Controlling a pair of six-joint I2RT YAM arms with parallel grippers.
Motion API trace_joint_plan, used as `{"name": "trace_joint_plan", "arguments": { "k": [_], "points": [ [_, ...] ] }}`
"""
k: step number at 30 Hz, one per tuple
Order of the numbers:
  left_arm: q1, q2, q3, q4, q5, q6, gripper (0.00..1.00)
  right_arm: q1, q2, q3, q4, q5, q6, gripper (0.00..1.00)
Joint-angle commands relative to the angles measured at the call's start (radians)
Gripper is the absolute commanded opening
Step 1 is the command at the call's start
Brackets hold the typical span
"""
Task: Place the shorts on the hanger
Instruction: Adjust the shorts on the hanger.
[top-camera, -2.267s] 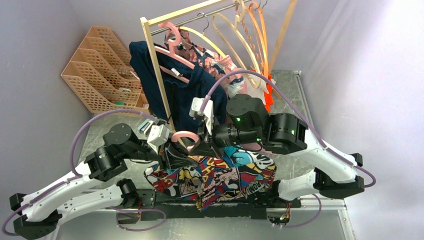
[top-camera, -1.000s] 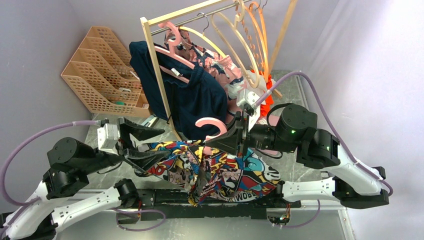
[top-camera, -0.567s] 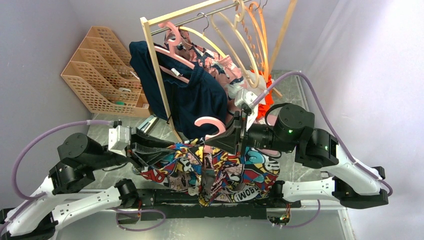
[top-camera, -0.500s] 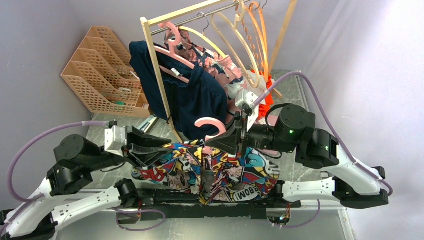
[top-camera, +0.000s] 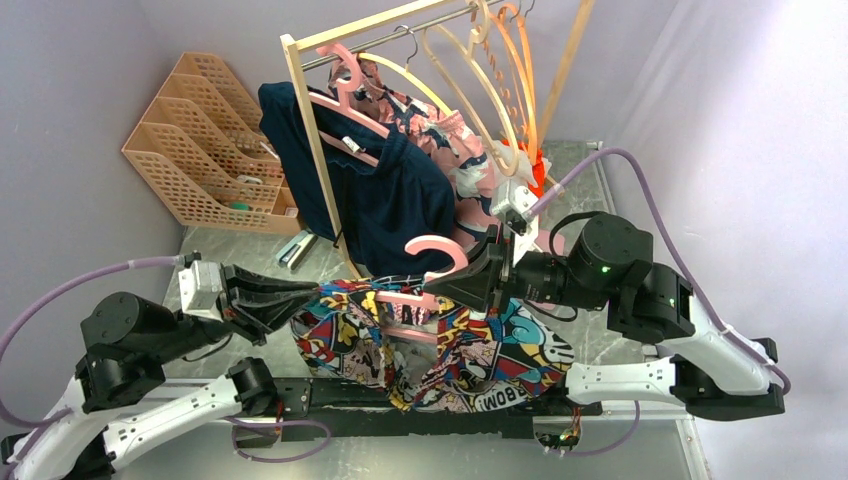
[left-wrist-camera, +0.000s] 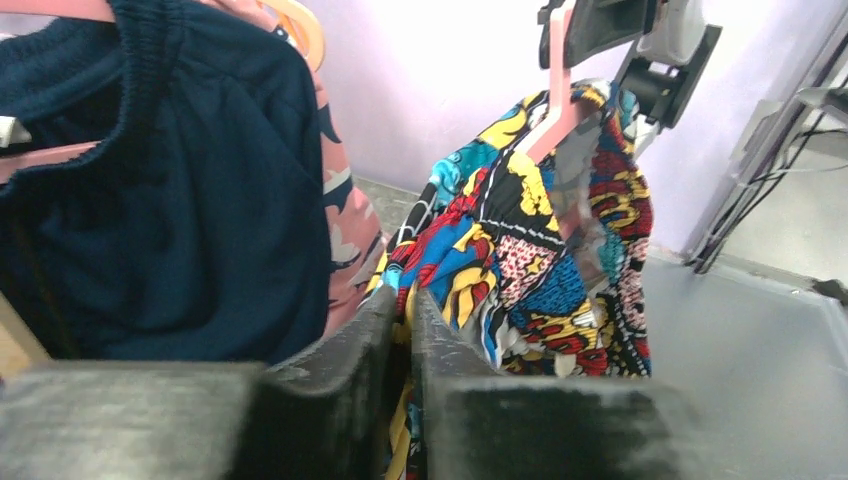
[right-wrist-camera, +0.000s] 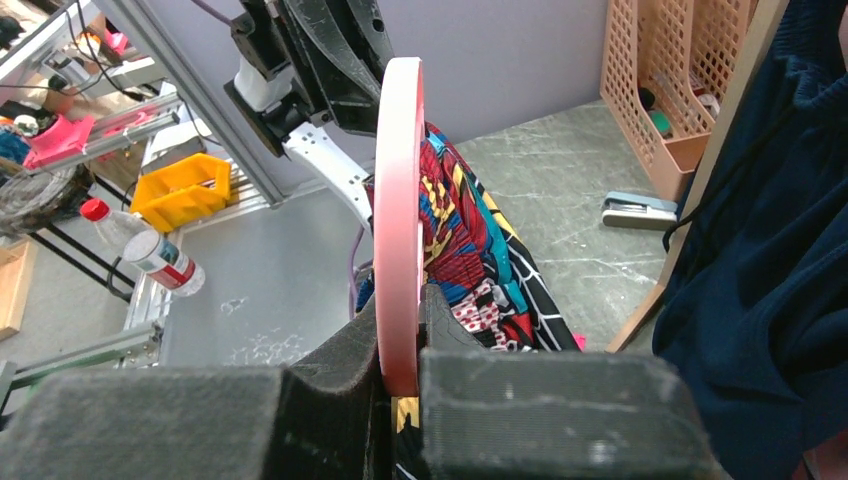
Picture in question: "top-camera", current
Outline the comic print shorts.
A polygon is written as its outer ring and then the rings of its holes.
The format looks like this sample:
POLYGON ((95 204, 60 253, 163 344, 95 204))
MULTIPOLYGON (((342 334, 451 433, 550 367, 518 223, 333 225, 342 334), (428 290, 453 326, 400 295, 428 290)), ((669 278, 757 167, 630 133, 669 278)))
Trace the comic print shorts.
POLYGON ((420 276, 332 280, 290 320, 315 373, 382 391, 399 410, 480 413, 533 400, 562 380, 573 347, 517 301, 498 314, 445 297, 436 310, 384 303, 418 295, 420 276))

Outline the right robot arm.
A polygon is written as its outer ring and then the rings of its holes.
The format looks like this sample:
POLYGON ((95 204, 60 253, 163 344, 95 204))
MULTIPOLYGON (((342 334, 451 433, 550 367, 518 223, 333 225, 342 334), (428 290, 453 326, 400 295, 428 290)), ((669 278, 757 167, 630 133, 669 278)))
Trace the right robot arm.
POLYGON ((654 261, 650 233, 601 211, 564 218, 577 221, 582 229, 565 255, 518 255, 487 241, 467 267, 427 281, 424 291, 478 311, 510 300, 603 310, 610 331, 665 351, 636 364, 573 364, 539 389, 550 413, 610 400, 663 402, 723 422, 784 412, 784 390, 769 371, 773 340, 733 341, 728 328, 715 326, 693 282, 654 261))

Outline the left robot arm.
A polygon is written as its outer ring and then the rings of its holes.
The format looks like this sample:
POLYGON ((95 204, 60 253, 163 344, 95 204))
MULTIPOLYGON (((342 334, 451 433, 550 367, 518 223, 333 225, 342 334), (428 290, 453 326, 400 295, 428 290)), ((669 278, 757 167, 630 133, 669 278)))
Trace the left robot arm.
POLYGON ((100 301, 81 323, 85 352, 49 416, 1 443, 13 479, 107 479, 144 453, 206 423, 261 416, 278 388, 259 358, 143 413, 166 382, 166 364, 232 336, 262 345, 307 303, 314 282, 266 277, 194 260, 178 274, 176 310, 129 292, 100 301))

